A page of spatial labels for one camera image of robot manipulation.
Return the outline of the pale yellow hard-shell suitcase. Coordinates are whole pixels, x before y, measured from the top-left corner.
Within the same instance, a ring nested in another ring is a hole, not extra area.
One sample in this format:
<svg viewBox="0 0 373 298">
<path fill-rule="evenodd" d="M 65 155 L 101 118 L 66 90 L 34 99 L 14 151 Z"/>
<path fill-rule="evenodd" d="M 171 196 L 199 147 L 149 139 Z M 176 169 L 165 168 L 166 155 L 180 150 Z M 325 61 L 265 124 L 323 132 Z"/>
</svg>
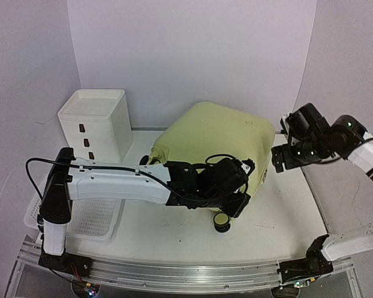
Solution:
<svg viewBox="0 0 373 298">
<path fill-rule="evenodd" d="M 214 227 L 223 233 L 230 229 L 231 219 L 237 217 L 203 206 L 207 200 L 200 197 L 198 174 L 223 158 L 250 158 L 256 166 L 248 181 L 247 194 L 252 198 L 266 175 L 274 139 L 273 125 L 262 117 L 200 102 L 156 139 L 151 153 L 140 163 L 162 164 L 169 170 L 171 195 L 167 206 L 213 209 Z"/>
</svg>

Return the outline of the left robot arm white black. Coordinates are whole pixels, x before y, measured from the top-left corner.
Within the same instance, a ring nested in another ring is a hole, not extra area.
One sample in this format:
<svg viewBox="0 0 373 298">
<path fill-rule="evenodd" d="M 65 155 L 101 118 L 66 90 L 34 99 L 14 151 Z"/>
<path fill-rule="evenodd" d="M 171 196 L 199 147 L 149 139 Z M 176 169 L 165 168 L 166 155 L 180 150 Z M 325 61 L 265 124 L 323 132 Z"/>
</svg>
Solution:
<svg viewBox="0 0 373 298">
<path fill-rule="evenodd" d="M 120 199 L 153 202 L 187 209 L 218 208 L 230 218 L 240 215 L 250 196 L 249 178 L 255 170 L 248 158 L 218 154 L 219 161 L 190 164 L 155 161 L 146 165 L 114 165 L 76 158 L 64 147 L 55 160 L 30 158 L 51 165 L 44 192 L 40 193 L 39 225 L 43 251 L 57 270 L 71 266 L 65 253 L 65 232 L 73 202 Z"/>
</svg>

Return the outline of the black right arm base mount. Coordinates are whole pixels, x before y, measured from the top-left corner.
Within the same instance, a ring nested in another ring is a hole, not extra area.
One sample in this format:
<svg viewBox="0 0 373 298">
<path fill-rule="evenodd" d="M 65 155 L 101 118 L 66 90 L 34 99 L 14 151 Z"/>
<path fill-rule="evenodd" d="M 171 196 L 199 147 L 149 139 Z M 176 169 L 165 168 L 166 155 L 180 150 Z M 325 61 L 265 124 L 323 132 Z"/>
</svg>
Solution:
<svg viewBox="0 0 373 298">
<path fill-rule="evenodd" d="M 302 282 L 311 278 L 333 272 L 333 264 L 321 252 L 328 234 L 318 237 L 307 249 L 305 257 L 279 263 L 277 273 L 280 274 L 280 284 L 287 285 Z"/>
</svg>

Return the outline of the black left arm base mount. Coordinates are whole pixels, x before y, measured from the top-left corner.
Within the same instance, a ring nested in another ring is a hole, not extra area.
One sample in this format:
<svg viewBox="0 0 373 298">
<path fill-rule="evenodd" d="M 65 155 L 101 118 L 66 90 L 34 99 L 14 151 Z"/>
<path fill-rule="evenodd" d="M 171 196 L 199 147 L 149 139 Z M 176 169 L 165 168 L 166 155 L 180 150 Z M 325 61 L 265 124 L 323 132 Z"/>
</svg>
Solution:
<svg viewBox="0 0 373 298">
<path fill-rule="evenodd" d="M 46 254 L 44 251 L 39 258 L 39 265 L 47 269 L 52 269 L 60 273 L 75 274 L 80 278 L 88 278 L 90 276 L 93 259 L 64 253 L 61 256 Z"/>
</svg>

